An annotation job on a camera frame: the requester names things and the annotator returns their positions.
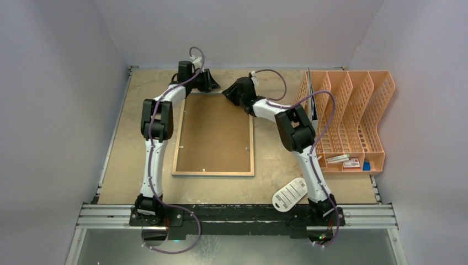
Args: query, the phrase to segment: wooden board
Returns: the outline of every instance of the wooden board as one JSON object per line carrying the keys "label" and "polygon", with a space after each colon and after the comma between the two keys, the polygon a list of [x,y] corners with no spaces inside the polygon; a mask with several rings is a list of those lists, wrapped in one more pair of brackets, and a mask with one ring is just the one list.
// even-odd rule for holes
{"label": "wooden board", "polygon": [[[154,98],[167,89],[177,70],[136,70],[115,134],[109,163],[104,176],[100,204],[133,204],[140,193],[145,167],[145,141],[140,133],[141,106],[146,98]],[[251,70],[211,69],[214,79],[226,89]],[[291,104],[304,75],[302,70],[279,71],[288,83],[288,93],[280,101]],[[257,94],[277,98],[283,94],[282,81],[272,73],[257,75]],[[173,177],[172,166],[180,112],[174,112],[174,134],[166,147],[162,185],[167,203],[191,204],[266,204],[273,194],[294,178],[301,176],[294,156],[281,144],[276,125],[269,120],[253,118],[255,176]],[[340,204],[376,203],[369,175],[325,175],[327,185]]]}
{"label": "wooden board", "polygon": [[221,93],[192,93],[180,109],[172,175],[254,175],[251,116]]}

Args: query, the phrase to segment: wooden table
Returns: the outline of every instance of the wooden table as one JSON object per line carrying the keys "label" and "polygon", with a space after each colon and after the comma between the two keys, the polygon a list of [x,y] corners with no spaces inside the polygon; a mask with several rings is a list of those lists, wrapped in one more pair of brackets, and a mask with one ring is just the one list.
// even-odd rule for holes
{"label": "wooden table", "polygon": [[[132,74],[123,111],[115,135],[104,177],[99,204],[133,204],[140,192],[145,166],[145,141],[140,133],[141,107],[146,98],[154,98],[167,89],[177,70],[136,70]],[[251,70],[211,70],[214,79],[226,89]],[[280,71],[288,83],[288,93],[280,101],[291,104],[304,74],[300,70]],[[279,97],[283,83],[273,73],[258,74],[257,94]],[[164,157],[164,201],[177,204],[269,204],[273,194],[301,176],[294,156],[284,149],[276,125],[254,118],[254,177],[173,177],[172,164],[179,125],[180,103],[174,105],[174,134]],[[325,176],[340,204],[375,204],[369,175]]]}

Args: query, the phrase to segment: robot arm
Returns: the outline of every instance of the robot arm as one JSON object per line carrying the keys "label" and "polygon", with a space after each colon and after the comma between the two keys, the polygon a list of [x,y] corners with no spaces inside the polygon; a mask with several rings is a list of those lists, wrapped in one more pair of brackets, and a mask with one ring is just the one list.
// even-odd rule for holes
{"label": "robot arm", "polygon": [[[291,126],[291,121],[292,120],[290,120],[288,118],[288,113],[287,112],[292,113],[292,116],[294,118],[295,113],[297,113],[297,112],[300,113],[301,110],[304,111],[304,109],[302,107],[299,107],[298,110],[296,110],[296,109],[289,110],[288,109],[289,106],[284,106],[284,105],[271,103],[271,102],[269,102],[269,104],[270,105],[267,104],[267,99],[265,99],[265,98],[260,99],[259,101],[255,102],[253,104],[253,112],[254,112],[255,116],[275,122],[276,125],[278,126],[278,129],[280,130],[280,136],[281,136],[281,141],[283,142],[283,145],[290,145],[290,144],[287,143],[287,142],[291,141],[291,140],[288,139],[287,134],[288,133],[293,133],[293,137],[294,137],[295,133],[294,133],[294,131],[291,130],[291,129],[294,129],[294,128],[292,128],[292,126]],[[299,117],[299,126],[301,126],[301,124],[302,124],[300,118],[301,117]],[[281,135],[281,131],[282,130],[284,131],[284,128],[286,126],[291,127],[291,128],[289,128],[290,132],[284,132],[283,135]],[[302,130],[303,130],[304,133],[307,133],[309,136],[312,136],[312,139],[313,139],[313,138],[315,138],[315,132],[313,132],[313,129],[311,131],[310,128],[312,128],[311,124],[310,124],[310,127],[306,125],[305,128],[302,128]],[[291,151],[292,154],[297,158],[297,161],[298,161],[299,166],[300,166],[301,171],[302,171],[302,175],[304,175],[304,178],[305,178],[305,181],[306,181],[307,195],[309,197],[309,200],[311,200],[311,201],[313,201],[315,203],[318,203],[318,202],[326,201],[327,196],[325,195],[324,191],[322,190],[322,187],[319,185],[317,177],[313,173],[312,167],[310,166],[309,154],[312,156],[312,162],[313,162],[314,167],[315,168],[320,168],[320,165],[318,164],[318,160],[317,160],[317,155],[315,153],[315,148],[311,152],[311,147],[312,147],[312,145],[308,145],[307,147],[303,148],[301,152],[299,152],[299,149],[296,150],[296,151],[291,151],[291,150],[294,150],[294,148],[292,146],[290,146],[287,149],[288,149],[288,151]],[[318,178],[322,181],[322,185],[325,187],[327,193],[330,194],[331,191],[330,191],[330,189],[328,188],[328,186],[325,183],[322,171],[318,170],[317,174],[318,174]]]}
{"label": "robot arm", "polygon": [[[162,165],[164,160],[164,152],[166,151],[167,140],[172,137],[172,132],[174,130],[173,126],[173,114],[172,114],[172,105],[181,102],[186,98],[187,92],[185,87],[177,86],[176,84],[169,85],[168,89],[162,93],[160,96],[154,99],[146,99],[143,102],[143,113],[142,113],[142,123],[141,123],[141,132],[145,137],[146,145],[146,163],[145,163],[145,173],[143,174],[143,184],[140,189],[140,193],[144,197],[151,198],[153,197],[153,192],[151,190],[150,184],[148,182],[148,176],[155,178],[153,180],[153,187],[156,191],[156,194],[162,196]],[[153,136],[153,141],[151,141],[149,136],[149,126],[151,122],[151,115],[153,114],[156,102],[160,100],[157,113],[161,116],[159,120],[155,120],[152,126],[151,135]]]}
{"label": "robot arm", "polygon": [[[172,137],[174,130],[174,121],[172,114],[173,104],[181,102],[186,98],[192,89],[198,89],[201,92],[210,92],[213,89],[220,88],[211,76],[210,70],[202,68],[201,57],[193,58],[193,62],[180,61],[177,81],[171,82],[168,89],[160,96],[153,99],[145,99],[143,102],[141,117],[141,134],[145,138],[146,159],[145,172],[143,174],[140,195],[135,201],[132,213],[135,216],[146,215],[144,223],[132,223],[130,225],[147,225],[161,220],[163,206],[159,201],[162,200],[162,166],[164,153],[166,151],[167,141]],[[201,68],[200,73],[195,76],[195,69]],[[153,123],[151,123],[153,114],[156,113]]]}
{"label": "robot arm", "polygon": [[[315,131],[307,114],[301,105],[291,108],[257,96],[255,92],[257,85],[258,80],[252,72],[248,77],[239,78],[231,87],[224,90],[223,94],[234,105],[242,106],[249,115],[276,123],[281,142],[297,158],[300,165],[307,185],[309,204],[317,216],[325,217],[333,211],[333,205],[328,201],[327,194],[335,205],[336,202],[323,178],[315,148],[311,150],[315,141]],[[317,174],[314,174],[311,162]]]}

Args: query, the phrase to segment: white wall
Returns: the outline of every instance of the white wall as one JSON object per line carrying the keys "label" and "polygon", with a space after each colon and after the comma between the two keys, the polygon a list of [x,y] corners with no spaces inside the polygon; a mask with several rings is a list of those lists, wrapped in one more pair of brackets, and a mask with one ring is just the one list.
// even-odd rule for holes
{"label": "white wall", "polygon": [[468,261],[468,2],[385,1],[350,69],[387,69],[377,179],[410,264]]}
{"label": "white wall", "polygon": [[95,0],[131,65],[344,66],[384,0]]}
{"label": "white wall", "polygon": [[64,264],[125,75],[92,0],[0,1],[0,263]]}

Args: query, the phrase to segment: cork board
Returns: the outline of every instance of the cork board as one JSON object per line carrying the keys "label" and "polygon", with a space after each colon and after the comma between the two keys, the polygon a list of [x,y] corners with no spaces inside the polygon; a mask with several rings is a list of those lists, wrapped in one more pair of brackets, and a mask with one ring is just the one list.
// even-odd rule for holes
{"label": "cork board", "polygon": [[182,103],[174,176],[254,176],[252,117],[220,93]]}

